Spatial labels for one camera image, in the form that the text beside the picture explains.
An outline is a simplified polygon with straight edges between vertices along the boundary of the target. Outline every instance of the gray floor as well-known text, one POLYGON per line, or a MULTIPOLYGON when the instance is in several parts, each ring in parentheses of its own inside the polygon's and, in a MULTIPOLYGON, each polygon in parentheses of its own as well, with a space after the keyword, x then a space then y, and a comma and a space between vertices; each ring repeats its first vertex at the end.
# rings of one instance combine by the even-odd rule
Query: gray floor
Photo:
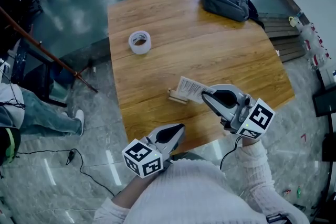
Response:
MULTIPOLYGON (((126 134, 118 108, 111 61, 95 66, 96 72, 85 71, 84 78, 99 89, 95 94, 77 81, 69 107, 73 116, 83 109, 86 122, 82 137, 37 138, 24 136, 20 151, 64 150, 77 148, 83 155, 84 171, 118 193, 133 177, 122 161, 121 150, 127 145, 126 134)), ((318 81, 307 69, 304 58, 285 64, 296 99, 280 108, 263 137, 269 164, 278 193, 286 189, 291 203, 307 207, 307 215, 327 182, 329 163, 321 161, 323 136, 327 131, 325 118, 316 118, 311 95, 318 90, 318 81), (307 141, 301 138, 306 134, 307 141), (297 198, 298 186, 302 189, 297 198)), ((233 148, 236 136, 227 136, 192 152, 215 165, 233 148)), ((79 173, 80 157, 65 165, 67 153, 21 155, 2 169, 0 191, 9 204, 18 224, 91 223, 94 210, 111 195, 79 173)), ((223 171, 236 194, 243 198, 243 170, 236 155, 230 154, 223 171)))
MULTIPOLYGON (((43 0, 45 13, 34 23, 34 36, 57 56, 103 39, 107 35, 107 6, 120 0, 43 0)), ((288 14, 280 0, 252 0, 260 12, 288 14)), ((279 109, 263 138, 276 190, 292 192, 292 203, 314 205, 326 184, 328 163, 321 161, 321 144, 327 131, 325 118, 316 118, 311 95, 319 88, 304 58, 284 64, 296 99, 279 109), (306 134, 305 142, 301 135, 306 134), (298 186, 302 189, 297 198, 298 186)), ((99 89, 95 94, 76 82, 69 100, 70 116, 80 108, 86 115, 82 137, 25 137, 20 151, 77 148, 83 155, 83 170, 118 193, 133 177, 121 158, 127 145, 118 108, 111 61, 85 71, 84 78, 99 89)), ((228 136, 192 150, 218 165, 233 148, 235 137, 228 136)), ((67 153, 23 155, 5 166, 0 190, 18 224, 59 224, 92 222, 94 210, 111 195, 89 177, 79 173, 80 157, 65 165, 67 153)), ((232 189, 244 197, 244 178, 235 154, 225 159, 225 176, 232 189)))

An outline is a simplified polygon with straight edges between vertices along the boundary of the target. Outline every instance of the black chair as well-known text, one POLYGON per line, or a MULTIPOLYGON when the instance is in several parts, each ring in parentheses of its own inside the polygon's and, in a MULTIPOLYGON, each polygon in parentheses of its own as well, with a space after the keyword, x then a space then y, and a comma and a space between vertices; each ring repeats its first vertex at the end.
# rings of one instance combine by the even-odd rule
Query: black chair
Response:
MULTIPOLYGON (((5 11, 10 10, 4 0, 0 0, 0 6, 5 11)), ((0 58, 3 58, 3 55, 7 53, 7 50, 12 49, 15 43, 20 39, 20 34, 9 25, 8 20, 2 14, 0 14, 0 37, 0 58)))
POLYGON ((39 1, 36 0, 4 0, 7 6, 7 12, 11 17, 20 22, 28 22, 28 20, 37 12, 42 12, 39 1))

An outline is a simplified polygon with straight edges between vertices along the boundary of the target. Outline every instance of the white cube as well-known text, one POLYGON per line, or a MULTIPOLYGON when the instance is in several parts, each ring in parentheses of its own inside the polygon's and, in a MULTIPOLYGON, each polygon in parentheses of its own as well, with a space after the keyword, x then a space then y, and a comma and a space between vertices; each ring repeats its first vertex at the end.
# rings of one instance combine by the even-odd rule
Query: white cube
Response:
POLYGON ((126 166, 141 178, 163 168, 162 154, 134 139, 123 151, 126 166))
POLYGON ((237 134, 252 139, 258 139, 266 133, 274 119, 274 115, 274 110, 259 98, 254 107, 250 110, 246 120, 238 129, 237 134))

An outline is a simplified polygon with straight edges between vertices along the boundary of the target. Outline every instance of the sweater sleeve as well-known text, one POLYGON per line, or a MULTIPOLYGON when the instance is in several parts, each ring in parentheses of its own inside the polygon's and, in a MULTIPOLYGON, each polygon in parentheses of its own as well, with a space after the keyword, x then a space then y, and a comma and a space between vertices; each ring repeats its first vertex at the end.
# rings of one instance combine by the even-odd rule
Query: sweater sleeve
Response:
POLYGON ((295 206, 283 199, 274 189, 266 150, 261 141, 238 151, 247 180, 247 190, 265 216, 287 214, 293 224, 309 224, 307 217, 295 206))
POLYGON ((122 224, 130 210, 115 205, 107 198, 94 214, 93 224, 122 224))

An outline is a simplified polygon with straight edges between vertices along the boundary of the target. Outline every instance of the stacked wooden boards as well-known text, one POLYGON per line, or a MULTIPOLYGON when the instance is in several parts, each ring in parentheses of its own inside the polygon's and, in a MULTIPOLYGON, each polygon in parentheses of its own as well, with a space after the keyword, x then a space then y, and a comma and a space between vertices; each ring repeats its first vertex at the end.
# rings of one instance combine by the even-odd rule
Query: stacked wooden boards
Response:
POLYGON ((279 52, 282 62, 293 60, 306 54, 297 28, 292 27, 288 18, 260 17, 265 25, 265 32, 279 52))

